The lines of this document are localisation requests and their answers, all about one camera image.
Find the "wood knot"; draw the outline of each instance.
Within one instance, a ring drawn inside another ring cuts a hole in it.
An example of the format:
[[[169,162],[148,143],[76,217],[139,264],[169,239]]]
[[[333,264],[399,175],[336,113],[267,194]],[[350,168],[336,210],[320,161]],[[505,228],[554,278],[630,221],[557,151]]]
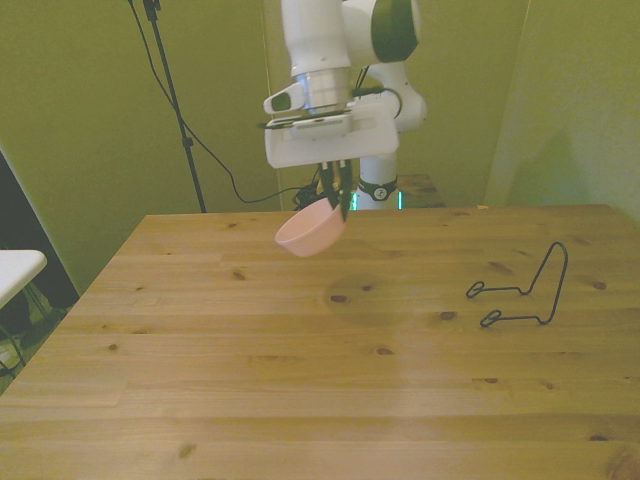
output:
[[[180,449],[180,453],[178,453],[178,456],[180,457],[180,460],[185,460],[189,458],[195,451],[196,451],[196,445],[193,443],[190,443],[189,445],[185,445]]]
[[[493,268],[495,268],[496,270],[502,273],[513,275],[513,270],[511,270],[509,267],[507,267],[506,265],[503,265],[500,262],[489,262],[489,265],[491,265]]]
[[[582,237],[573,237],[573,239],[576,241],[576,243],[579,243],[580,245],[585,245],[587,247],[591,246],[591,242],[589,240],[585,240]]]
[[[347,303],[349,301],[349,297],[346,295],[333,295],[331,297],[331,301],[333,303]]]

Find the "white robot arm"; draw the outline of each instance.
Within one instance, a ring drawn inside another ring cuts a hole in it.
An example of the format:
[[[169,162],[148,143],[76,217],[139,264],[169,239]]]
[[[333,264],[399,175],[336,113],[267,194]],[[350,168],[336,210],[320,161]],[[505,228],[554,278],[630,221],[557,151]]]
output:
[[[345,160],[360,158],[359,208],[397,206],[398,133],[418,128],[427,114],[403,63],[418,45],[416,1],[281,2],[294,83],[264,102],[268,114],[291,114],[265,126],[269,164],[321,164],[325,183],[330,162],[340,162],[350,178]],[[359,91],[349,84],[349,69],[363,66],[381,88]]]

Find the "wire stand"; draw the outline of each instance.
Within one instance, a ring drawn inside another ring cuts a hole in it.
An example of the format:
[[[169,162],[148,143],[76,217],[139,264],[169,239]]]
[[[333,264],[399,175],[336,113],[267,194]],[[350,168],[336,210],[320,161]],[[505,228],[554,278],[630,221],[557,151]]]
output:
[[[558,308],[558,301],[560,300],[560,292],[562,291],[562,285],[564,284],[564,277],[567,273],[567,267],[569,266],[569,252],[567,251],[567,247],[565,247],[564,244],[562,244],[561,242],[554,242],[553,244],[551,244],[551,247],[549,247],[549,251],[547,252],[547,255],[544,257],[544,260],[542,261],[542,264],[538,269],[538,273],[536,273],[536,276],[534,277],[533,282],[531,282],[531,286],[529,287],[529,290],[527,290],[526,292],[522,291],[520,287],[487,288],[485,283],[482,281],[474,283],[471,286],[471,288],[467,290],[467,298],[475,298],[476,296],[480,295],[482,292],[497,292],[497,291],[503,291],[503,290],[517,290],[520,293],[520,295],[529,295],[533,291],[533,288],[535,287],[536,282],[538,281],[538,277],[540,276],[540,273],[542,273],[542,270],[547,264],[547,260],[549,260],[549,257],[551,256],[551,253],[553,252],[555,247],[560,247],[564,253],[564,266],[562,267],[562,274],[560,275],[560,282],[558,283],[558,291],[556,292],[556,298],[553,302],[553,309],[551,310],[551,315],[549,316],[549,318],[547,320],[542,320],[537,315],[526,315],[526,316],[519,316],[519,317],[503,317],[501,310],[493,310],[492,312],[489,312],[487,316],[480,321],[480,325],[487,328],[501,320],[531,320],[531,319],[537,320],[540,325],[549,325],[551,323],[551,321],[553,320],[553,317],[556,314],[556,310]]]
[[[182,113],[180,113],[180,106],[178,105],[178,96],[173,86],[173,79],[171,78],[171,71],[169,70],[169,62],[167,61],[167,55],[164,51],[162,44],[162,38],[160,37],[160,30],[158,29],[158,14],[157,10],[160,10],[160,0],[143,0],[144,9],[147,12],[147,18],[151,22],[153,27],[153,33],[156,37],[156,43],[158,44],[158,52],[162,59],[162,66],[164,67],[164,73],[167,77],[167,84],[169,86],[169,92],[171,93],[171,102],[173,103],[173,109],[176,112],[178,118],[178,124],[180,125],[180,133],[182,134],[182,146],[187,154],[187,160],[189,161],[189,168],[191,169],[191,176],[193,177],[193,185],[198,195],[198,203],[200,204],[200,211],[207,213],[207,208],[204,204],[204,197],[202,196],[202,189],[200,188],[200,181],[198,180],[198,173],[196,171],[196,164],[193,160],[193,153],[191,147],[193,146],[193,140],[187,135],[185,123],[182,119]]]

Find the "black wire holder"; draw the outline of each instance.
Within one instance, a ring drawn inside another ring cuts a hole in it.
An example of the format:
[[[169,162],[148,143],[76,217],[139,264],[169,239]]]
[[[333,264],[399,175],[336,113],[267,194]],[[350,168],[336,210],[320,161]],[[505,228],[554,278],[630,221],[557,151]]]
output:
[[[517,316],[517,317],[503,317],[502,316],[502,311],[501,310],[493,310],[491,312],[489,312],[481,321],[480,321],[480,325],[482,325],[483,327],[487,328],[490,327],[491,325],[493,325],[496,322],[502,321],[502,320],[537,320],[538,323],[540,325],[549,325],[551,323],[551,321],[553,320],[553,317],[556,314],[556,310],[558,309],[558,301],[560,300],[560,293],[562,292],[562,285],[564,284],[564,278],[565,275],[567,273],[567,267],[569,266],[569,252],[567,251],[567,247],[564,246],[564,244],[562,242],[554,242],[551,244],[551,247],[549,247],[549,251],[547,252],[547,255],[544,257],[544,260],[542,261],[542,264],[540,265],[540,268],[538,269],[538,273],[536,273],[536,276],[533,279],[533,282],[531,282],[531,286],[529,287],[529,289],[527,291],[523,291],[520,287],[499,287],[499,288],[487,288],[486,284],[482,281],[480,282],[476,282],[474,283],[471,288],[469,290],[467,290],[467,298],[475,298],[476,296],[480,295],[483,292],[497,292],[497,291],[503,291],[503,290],[517,290],[520,295],[529,295],[532,291],[533,288],[536,285],[536,282],[538,281],[538,277],[540,276],[540,273],[542,273],[542,270],[544,269],[545,265],[547,264],[547,260],[549,260],[549,257],[551,256],[551,254],[553,253],[553,250],[556,247],[560,247],[562,249],[562,252],[564,253],[564,265],[562,267],[562,274],[560,275],[560,282],[558,283],[558,290],[556,292],[556,298],[553,302],[553,308],[551,309],[551,315],[549,316],[549,318],[547,320],[542,320],[539,316],[537,315],[525,315],[525,316]]]

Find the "pink bowl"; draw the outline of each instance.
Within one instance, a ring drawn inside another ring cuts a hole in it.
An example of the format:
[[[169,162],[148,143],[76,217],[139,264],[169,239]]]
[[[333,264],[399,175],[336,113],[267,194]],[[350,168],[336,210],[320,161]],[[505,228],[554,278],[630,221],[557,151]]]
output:
[[[323,198],[296,213],[276,234],[276,242],[298,257],[310,257],[326,250],[344,233],[340,207],[331,208]]]

